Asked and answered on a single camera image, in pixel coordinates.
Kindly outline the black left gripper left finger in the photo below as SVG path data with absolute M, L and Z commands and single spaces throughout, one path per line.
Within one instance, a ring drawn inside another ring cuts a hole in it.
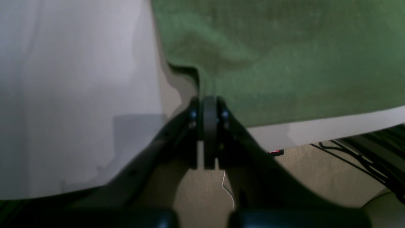
M 1 206 L 2 228 L 178 228 L 172 209 L 181 179 L 197 169 L 200 101 L 163 126 L 104 186 Z

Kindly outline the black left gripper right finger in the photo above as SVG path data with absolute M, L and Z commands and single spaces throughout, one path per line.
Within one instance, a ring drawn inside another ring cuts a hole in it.
M 202 101 L 204 167 L 225 170 L 235 211 L 230 228 L 370 228 L 361 209 L 338 206 L 292 177 L 264 151 L 221 97 Z

